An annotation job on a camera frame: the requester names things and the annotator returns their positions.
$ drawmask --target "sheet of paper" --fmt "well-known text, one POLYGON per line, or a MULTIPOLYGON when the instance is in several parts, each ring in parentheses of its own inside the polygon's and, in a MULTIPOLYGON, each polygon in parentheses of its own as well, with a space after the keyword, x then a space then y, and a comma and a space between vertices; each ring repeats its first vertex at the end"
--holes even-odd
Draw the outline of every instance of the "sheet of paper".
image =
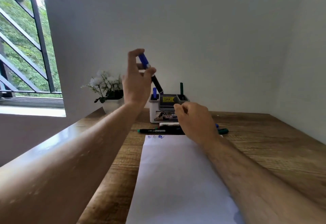
POLYGON ((146 136, 126 224, 244 224, 230 193, 196 143, 146 136))

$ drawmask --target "person's left hand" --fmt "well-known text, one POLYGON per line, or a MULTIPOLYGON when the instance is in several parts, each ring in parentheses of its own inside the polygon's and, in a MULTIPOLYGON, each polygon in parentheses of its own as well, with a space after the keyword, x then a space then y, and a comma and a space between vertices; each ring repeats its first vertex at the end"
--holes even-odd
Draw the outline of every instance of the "person's left hand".
POLYGON ((142 64, 136 63, 136 57, 144 53, 144 49, 136 49, 128 53, 127 74, 122 77, 124 103, 136 105, 139 109, 144 108, 151 93, 152 75, 156 72, 154 67, 140 73, 142 64))

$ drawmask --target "white flower pot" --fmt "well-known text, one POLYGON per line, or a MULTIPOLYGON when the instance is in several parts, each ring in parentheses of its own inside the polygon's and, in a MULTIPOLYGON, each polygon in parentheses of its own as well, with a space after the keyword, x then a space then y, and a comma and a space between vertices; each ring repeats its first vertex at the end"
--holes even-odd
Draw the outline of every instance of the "white flower pot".
POLYGON ((112 113, 114 110, 118 109, 124 104, 124 98, 118 100, 106 100, 103 105, 103 109, 106 114, 112 113))

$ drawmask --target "window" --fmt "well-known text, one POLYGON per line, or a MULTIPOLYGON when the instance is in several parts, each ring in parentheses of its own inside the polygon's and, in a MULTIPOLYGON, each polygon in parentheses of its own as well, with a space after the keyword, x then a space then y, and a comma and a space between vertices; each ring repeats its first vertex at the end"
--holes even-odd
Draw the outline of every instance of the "window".
POLYGON ((0 104, 63 107, 44 0, 0 0, 0 14, 0 104))

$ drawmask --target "green tree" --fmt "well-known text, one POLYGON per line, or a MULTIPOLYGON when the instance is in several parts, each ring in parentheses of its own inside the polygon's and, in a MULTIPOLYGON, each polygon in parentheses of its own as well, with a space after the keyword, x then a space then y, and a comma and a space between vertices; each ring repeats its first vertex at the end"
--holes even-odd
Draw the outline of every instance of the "green tree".
MULTIPOLYGON (((32 10, 30 0, 24 0, 24 5, 32 10)), ((27 14, 14 0, 0 0, 2 8, 22 29, 24 29, 36 42, 39 38, 35 26, 35 21, 27 14)), ((55 54, 52 45, 51 32, 49 28, 48 16, 44 3, 39 5, 39 14, 42 22, 43 35, 46 49, 48 52, 53 82, 56 91, 61 91, 55 54)), ((27 57, 29 57, 40 69, 44 68, 41 52, 30 43, 14 26, 12 26, 3 16, 0 16, 0 31, 16 45, 27 57)), ((35 71, 24 59, 22 59, 10 46, 3 42, 6 58, 15 65, 28 79, 31 80, 41 91, 49 91, 48 82, 35 71)), ((11 83, 19 90, 31 90, 16 74, 9 70, 11 83)), ((17 93, 16 96, 34 96, 34 97, 62 97, 58 94, 29 94, 17 93)))

